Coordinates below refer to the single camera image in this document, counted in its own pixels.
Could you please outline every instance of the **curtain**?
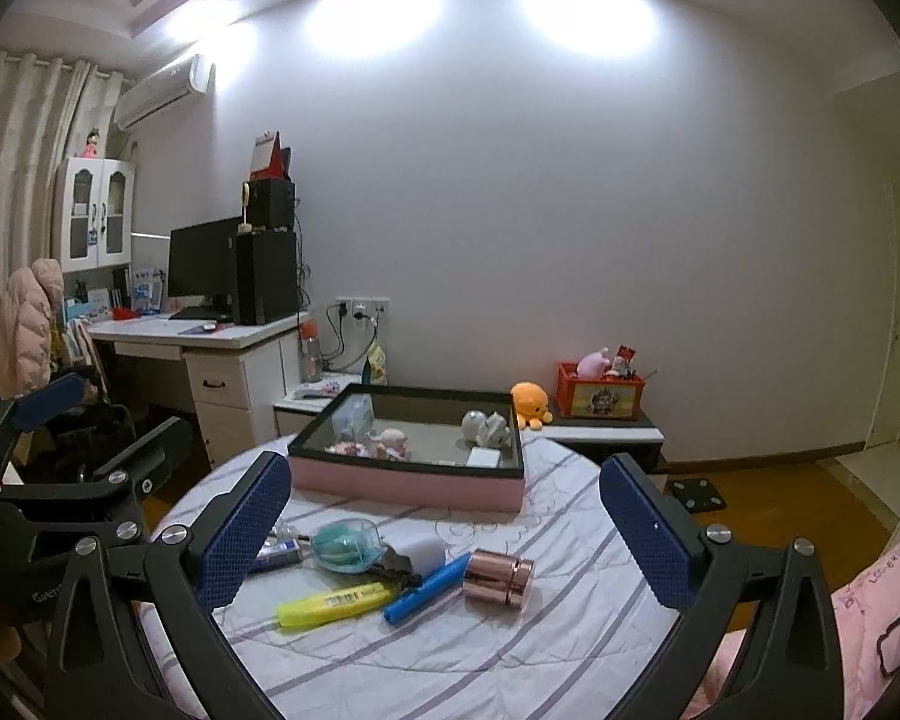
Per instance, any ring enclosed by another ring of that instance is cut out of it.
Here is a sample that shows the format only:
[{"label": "curtain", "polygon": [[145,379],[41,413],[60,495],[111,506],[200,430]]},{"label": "curtain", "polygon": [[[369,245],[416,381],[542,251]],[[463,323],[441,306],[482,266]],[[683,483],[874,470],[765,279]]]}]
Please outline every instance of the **curtain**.
[{"label": "curtain", "polygon": [[56,169],[93,127],[106,153],[123,80],[85,61],[0,52],[0,295],[15,269],[50,256]]}]

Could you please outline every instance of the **pink jacket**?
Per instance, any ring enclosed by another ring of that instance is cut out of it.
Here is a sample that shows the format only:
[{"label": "pink jacket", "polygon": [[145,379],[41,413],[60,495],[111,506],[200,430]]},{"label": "pink jacket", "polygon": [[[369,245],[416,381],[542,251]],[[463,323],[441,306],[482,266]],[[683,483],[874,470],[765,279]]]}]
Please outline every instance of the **pink jacket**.
[{"label": "pink jacket", "polygon": [[0,298],[0,396],[50,381],[50,323],[60,309],[63,273],[56,260],[15,271]]}]

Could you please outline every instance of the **white tablecloth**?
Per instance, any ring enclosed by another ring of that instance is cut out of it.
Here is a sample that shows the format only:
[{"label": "white tablecloth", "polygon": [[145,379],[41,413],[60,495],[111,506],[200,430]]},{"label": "white tablecloth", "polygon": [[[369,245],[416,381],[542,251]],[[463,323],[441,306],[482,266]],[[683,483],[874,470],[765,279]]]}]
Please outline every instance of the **white tablecloth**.
[{"label": "white tablecloth", "polygon": [[[247,578],[214,612],[250,674],[288,718],[604,718],[648,664],[677,618],[653,597],[607,516],[598,470],[586,458],[524,432],[527,493],[522,512],[474,514],[347,501],[294,490],[281,520],[307,533],[342,517],[367,517],[384,540],[403,530],[436,532],[448,560],[476,548],[536,563],[523,610],[466,601],[452,592],[393,628],[380,613],[309,632],[283,632],[280,603],[355,581],[311,565]],[[190,525],[230,490],[262,449],[215,470],[170,511],[159,530]],[[173,697],[206,716],[150,605],[146,635]]]}]

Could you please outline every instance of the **rose gold cylinder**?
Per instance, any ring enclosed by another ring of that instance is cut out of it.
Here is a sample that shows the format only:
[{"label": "rose gold cylinder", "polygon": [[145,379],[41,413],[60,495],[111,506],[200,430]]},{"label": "rose gold cylinder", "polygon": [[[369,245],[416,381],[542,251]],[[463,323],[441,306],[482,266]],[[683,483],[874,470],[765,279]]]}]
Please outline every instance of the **rose gold cylinder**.
[{"label": "rose gold cylinder", "polygon": [[463,575],[463,594],[520,608],[530,592],[533,561],[478,549]]}]

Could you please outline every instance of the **computer monitor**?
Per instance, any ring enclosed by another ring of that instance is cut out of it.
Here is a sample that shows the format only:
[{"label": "computer monitor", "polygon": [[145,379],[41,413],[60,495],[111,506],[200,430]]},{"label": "computer monitor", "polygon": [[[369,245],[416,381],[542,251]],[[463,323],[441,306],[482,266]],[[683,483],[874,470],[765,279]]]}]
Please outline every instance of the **computer monitor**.
[{"label": "computer monitor", "polygon": [[222,218],[170,231],[167,295],[203,295],[208,305],[206,317],[190,316],[198,312],[188,310],[186,319],[221,319],[229,313],[230,238],[237,234],[240,222],[240,217]]}]

